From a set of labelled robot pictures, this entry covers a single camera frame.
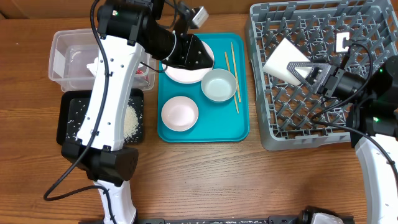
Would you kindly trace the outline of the white paper cup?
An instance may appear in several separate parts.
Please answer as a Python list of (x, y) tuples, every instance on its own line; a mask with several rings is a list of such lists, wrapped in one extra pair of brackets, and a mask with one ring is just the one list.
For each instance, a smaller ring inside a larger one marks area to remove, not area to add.
[(287, 70), (290, 62), (310, 62), (310, 60), (291, 41), (283, 39), (267, 59), (263, 71), (291, 85), (301, 85), (302, 83)]

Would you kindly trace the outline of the white napkin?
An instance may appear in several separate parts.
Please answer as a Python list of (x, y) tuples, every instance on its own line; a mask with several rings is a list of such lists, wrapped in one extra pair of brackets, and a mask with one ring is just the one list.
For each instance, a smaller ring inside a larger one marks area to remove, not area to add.
[(89, 63), (86, 65), (87, 69), (91, 72), (91, 74), (95, 77), (98, 71), (98, 63), (99, 63), (99, 58), (96, 57), (93, 61), (93, 63)]

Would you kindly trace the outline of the black plastic tray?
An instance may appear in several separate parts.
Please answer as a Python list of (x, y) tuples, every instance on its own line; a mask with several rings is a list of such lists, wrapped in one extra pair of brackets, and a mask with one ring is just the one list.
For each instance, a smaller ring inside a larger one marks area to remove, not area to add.
[[(74, 139), (85, 118), (90, 102), (91, 90), (68, 91), (63, 94), (58, 119), (56, 141), (62, 145), (67, 139)], [(133, 88), (128, 109), (133, 108), (137, 116), (137, 127), (124, 138), (125, 144), (140, 144), (144, 140), (144, 93)]]

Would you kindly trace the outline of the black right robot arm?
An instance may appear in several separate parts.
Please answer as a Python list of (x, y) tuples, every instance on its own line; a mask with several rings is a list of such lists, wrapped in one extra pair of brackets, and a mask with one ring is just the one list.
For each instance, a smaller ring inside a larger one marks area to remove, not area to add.
[(367, 78), (328, 63), (290, 62), (287, 70), (312, 93), (351, 104), (342, 128), (363, 170), (368, 223), (397, 223), (397, 56)]

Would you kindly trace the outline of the grey dishwasher rack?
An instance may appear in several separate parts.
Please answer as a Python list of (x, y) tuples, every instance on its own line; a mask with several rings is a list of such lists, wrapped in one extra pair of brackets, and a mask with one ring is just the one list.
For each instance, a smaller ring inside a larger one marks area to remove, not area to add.
[(397, 12), (389, 0), (289, 1), (253, 4), (246, 24), (248, 55), (256, 84), (256, 109), (262, 146), (269, 151), (319, 147), (348, 142), (344, 125), (349, 108), (323, 115), (325, 124), (310, 118), (327, 101), (303, 86), (294, 86), (263, 70), (277, 46), (288, 40), (313, 62), (341, 63), (335, 35), (349, 32), (363, 41), (354, 49), (345, 69), (367, 76), (397, 53)]

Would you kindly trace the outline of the white plate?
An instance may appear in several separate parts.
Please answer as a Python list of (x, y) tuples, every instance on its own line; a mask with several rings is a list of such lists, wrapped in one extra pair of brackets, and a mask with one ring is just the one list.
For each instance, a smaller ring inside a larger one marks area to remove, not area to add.
[(203, 77), (213, 69), (214, 64), (210, 68), (201, 68), (198, 70), (186, 70), (182, 68), (174, 68), (162, 64), (165, 74), (173, 81), (181, 84), (193, 84), (200, 82)]

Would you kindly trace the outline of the grey-white bowl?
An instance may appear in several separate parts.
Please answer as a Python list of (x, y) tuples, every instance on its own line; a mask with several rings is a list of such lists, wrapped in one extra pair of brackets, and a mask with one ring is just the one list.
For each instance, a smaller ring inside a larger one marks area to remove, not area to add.
[(201, 90), (211, 101), (223, 103), (233, 97), (231, 93), (231, 75), (224, 69), (213, 69), (201, 80)]

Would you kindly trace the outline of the white rice pile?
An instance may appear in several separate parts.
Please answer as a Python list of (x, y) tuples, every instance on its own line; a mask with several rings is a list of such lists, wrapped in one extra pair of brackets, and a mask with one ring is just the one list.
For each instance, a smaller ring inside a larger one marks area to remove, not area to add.
[(138, 117), (132, 106), (127, 106), (124, 119), (124, 139), (133, 137), (137, 133)]

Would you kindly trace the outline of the wooden chopstick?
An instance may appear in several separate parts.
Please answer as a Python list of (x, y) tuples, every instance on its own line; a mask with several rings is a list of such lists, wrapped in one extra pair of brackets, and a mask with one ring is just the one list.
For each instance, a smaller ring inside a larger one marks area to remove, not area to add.
[(231, 43), (231, 53), (232, 53), (232, 57), (233, 57), (234, 74), (235, 74), (235, 79), (236, 79), (236, 84), (237, 84), (238, 102), (241, 103), (241, 92), (240, 92), (240, 87), (239, 87), (238, 71), (237, 71), (237, 66), (236, 66), (236, 59), (235, 59), (233, 43)]
[(230, 85), (231, 85), (231, 93), (232, 93), (233, 98), (234, 98), (234, 104), (235, 104), (235, 107), (236, 107), (236, 112), (237, 112), (237, 114), (239, 114), (238, 101), (237, 101), (237, 98), (236, 98), (237, 85), (236, 85), (236, 80), (233, 81), (234, 76), (231, 73), (231, 68), (230, 68), (230, 65), (229, 65), (229, 59), (228, 59), (227, 52), (224, 53), (224, 57), (225, 57), (225, 60), (226, 60), (226, 66), (227, 66), (228, 72), (231, 75), (231, 77), (229, 78), (230, 79)]

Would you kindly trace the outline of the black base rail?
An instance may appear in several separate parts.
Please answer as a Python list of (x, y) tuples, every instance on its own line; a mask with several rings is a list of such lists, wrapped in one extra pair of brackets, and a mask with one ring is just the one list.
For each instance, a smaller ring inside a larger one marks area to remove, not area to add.
[(297, 224), (295, 216), (269, 216), (262, 219), (227, 219), (227, 220), (164, 220), (162, 218), (138, 219), (137, 224)]

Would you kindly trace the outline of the clear plastic bin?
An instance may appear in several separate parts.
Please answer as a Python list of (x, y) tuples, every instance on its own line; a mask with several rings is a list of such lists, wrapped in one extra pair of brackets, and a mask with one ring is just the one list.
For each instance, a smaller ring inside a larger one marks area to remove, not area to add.
[[(91, 29), (61, 30), (55, 33), (49, 57), (49, 79), (57, 82), (63, 92), (92, 90), (95, 77), (86, 65), (102, 57)], [(151, 55), (141, 54), (140, 60), (152, 68), (156, 61)], [(155, 83), (155, 71), (140, 64), (144, 76), (134, 76), (132, 87), (142, 91), (151, 90)]]

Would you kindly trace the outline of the pinkish small bowl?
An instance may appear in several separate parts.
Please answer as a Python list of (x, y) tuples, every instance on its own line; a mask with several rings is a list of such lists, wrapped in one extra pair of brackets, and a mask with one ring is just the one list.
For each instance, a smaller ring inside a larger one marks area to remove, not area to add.
[(198, 120), (197, 104), (186, 96), (175, 96), (162, 107), (161, 119), (172, 131), (183, 132), (192, 128)]

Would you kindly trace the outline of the teal plastic tray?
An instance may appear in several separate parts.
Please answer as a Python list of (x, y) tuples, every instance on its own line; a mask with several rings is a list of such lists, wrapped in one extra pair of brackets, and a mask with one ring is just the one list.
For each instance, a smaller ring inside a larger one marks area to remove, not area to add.
[(165, 126), (158, 115), (157, 132), (166, 142), (236, 142), (242, 141), (249, 133), (248, 88), (246, 81), (246, 61), (242, 38), (234, 33), (198, 34), (210, 46), (215, 56), (215, 68), (227, 69), (224, 53), (227, 52), (231, 71), (234, 73), (231, 43), (234, 46), (238, 71), (241, 103), (236, 112), (234, 100), (226, 103), (210, 101), (202, 92), (199, 83), (181, 84), (171, 80), (165, 73), (159, 74), (158, 112), (167, 100), (175, 96), (186, 96), (198, 106), (198, 120), (187, 131), (172, 131)]

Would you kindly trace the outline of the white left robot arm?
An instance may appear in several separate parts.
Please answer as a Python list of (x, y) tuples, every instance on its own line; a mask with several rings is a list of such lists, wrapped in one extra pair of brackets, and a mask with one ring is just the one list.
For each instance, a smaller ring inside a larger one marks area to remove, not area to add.
[(90, 21), (99, 47), (96, 78), (85, 118), (74, 139), (63, 143), (62, 156), (84, 170), (99, 190), (105, 223), (135, 223), (130, 179), (137, 149), (125, 147), (123, 126), (134, 75), (143, 54), (167, 68), (210, 68), (213, 58), (192, 30), (208, 18), (204, 7), (174, 5), (179, 19), (172, 30), (158, 24), (163, 1), (94, 2)]

